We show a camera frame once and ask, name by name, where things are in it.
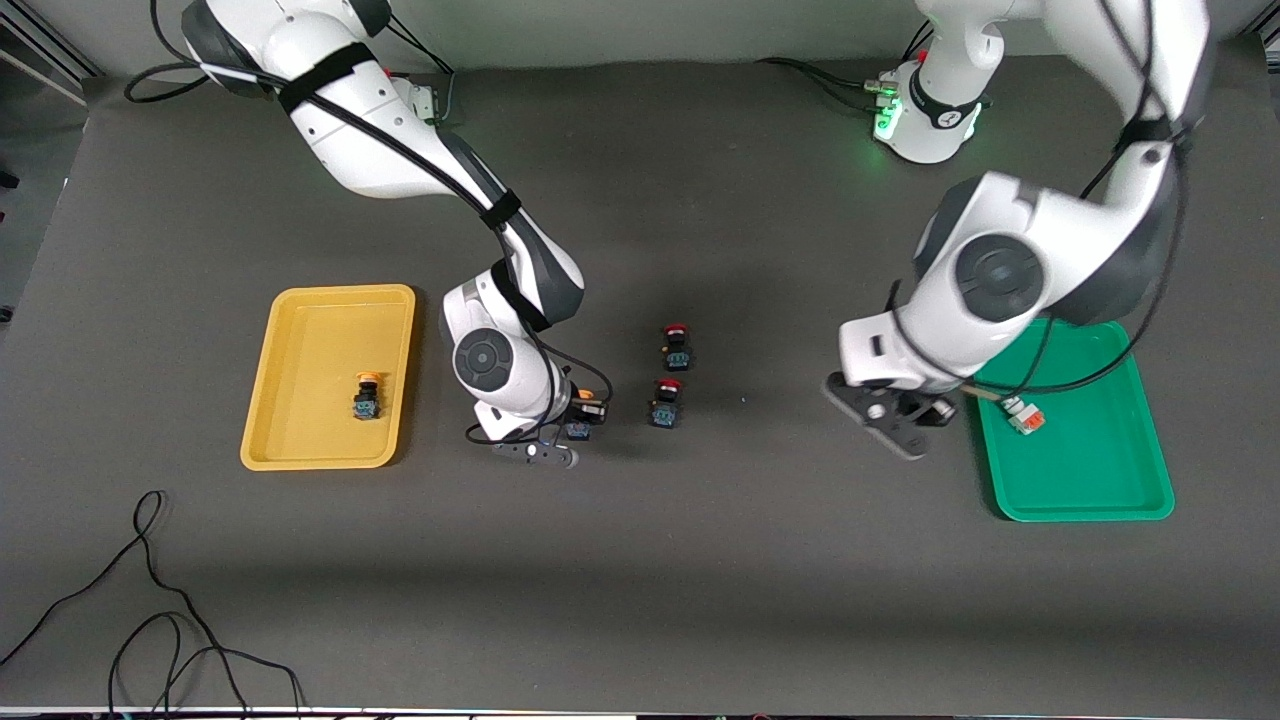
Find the yellow push button red-marked base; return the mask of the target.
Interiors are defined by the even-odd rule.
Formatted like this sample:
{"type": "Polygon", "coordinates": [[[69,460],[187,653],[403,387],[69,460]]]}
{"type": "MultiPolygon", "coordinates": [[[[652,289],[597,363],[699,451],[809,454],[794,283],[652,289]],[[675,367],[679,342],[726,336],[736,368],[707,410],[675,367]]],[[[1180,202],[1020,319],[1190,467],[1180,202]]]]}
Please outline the yellow push button red-marked base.
{"type": "Polygon", "coordinates": [[[593,428],[602,425],[604,421],[580,421],[579,398],[598,398],[598,397],[590,389],[576,388],[573,391],[573,396],[570,398],[568,406],[564,410],[561,425],[563,437],[566,439],[575,442],[585,442],[590,441],[593,428]]]}

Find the green push button orange-white body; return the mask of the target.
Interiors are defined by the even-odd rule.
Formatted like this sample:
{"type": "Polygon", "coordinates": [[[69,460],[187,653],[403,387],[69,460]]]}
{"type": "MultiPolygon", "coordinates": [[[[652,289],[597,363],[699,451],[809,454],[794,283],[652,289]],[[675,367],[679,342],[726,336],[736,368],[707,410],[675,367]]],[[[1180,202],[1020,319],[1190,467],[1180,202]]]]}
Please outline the green push button orange-white body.
{"type": "Polygon", "coordinates": [[[1043,411],[1021,396],[1009,396],[998,401],[1007,423],[1023,436],[1029,436],[1044,425],[1043,411]]]}

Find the green plastic tray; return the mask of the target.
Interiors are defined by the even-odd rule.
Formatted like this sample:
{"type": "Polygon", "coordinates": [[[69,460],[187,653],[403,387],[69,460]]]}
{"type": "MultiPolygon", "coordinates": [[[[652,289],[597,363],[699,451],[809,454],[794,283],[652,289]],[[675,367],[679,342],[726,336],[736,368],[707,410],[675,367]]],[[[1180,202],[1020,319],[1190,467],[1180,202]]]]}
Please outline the green plastic tray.
{"type": "MultiPolygon", "coordinates": [[[[1034,320],[978,374],[982,383],[1015,386],[1043,337],[1044,355],[1033,380],[1056,386],[1102,368],[1128,345],[1117,323],[1046,331],[1034,320]]],[[[1023,398],[1044,415],[1024,436],[1009,415],[973,398],[972,437],[978,468],[995,510],[1021,523],[1158,521],[1175,505],[1167,465],[1134,357],[1106,377],[1064,393],[1023,398]]]]}

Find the yellow plastic tray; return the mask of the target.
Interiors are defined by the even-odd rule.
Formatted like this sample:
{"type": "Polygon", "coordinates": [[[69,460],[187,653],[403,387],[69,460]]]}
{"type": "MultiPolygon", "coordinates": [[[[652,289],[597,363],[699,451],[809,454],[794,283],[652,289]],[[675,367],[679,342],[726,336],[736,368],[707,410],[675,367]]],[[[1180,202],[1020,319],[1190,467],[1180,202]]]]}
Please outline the yellow plastic tray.
{"type": "Polygon", "coordinates": [[[383,468],[397,454],[417,297],[407,284],[287,290],[271,304],[239,460],[251,471],[383,468]],[[357,374],[381,377],[378,419],[352,415],[357,374]]]}

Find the metal frame rail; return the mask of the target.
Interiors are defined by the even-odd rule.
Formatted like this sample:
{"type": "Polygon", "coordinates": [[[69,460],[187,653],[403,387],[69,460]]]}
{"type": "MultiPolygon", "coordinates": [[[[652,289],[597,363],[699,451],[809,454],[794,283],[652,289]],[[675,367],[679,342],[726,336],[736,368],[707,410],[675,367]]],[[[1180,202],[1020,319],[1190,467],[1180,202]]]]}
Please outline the metal frame rail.
{"type": "Polygon", "coordinates": [[[33,8],[22,0],[0,0],[0,67],[50,88],[84,108],[83,83],[101,68],[33,8]]]}

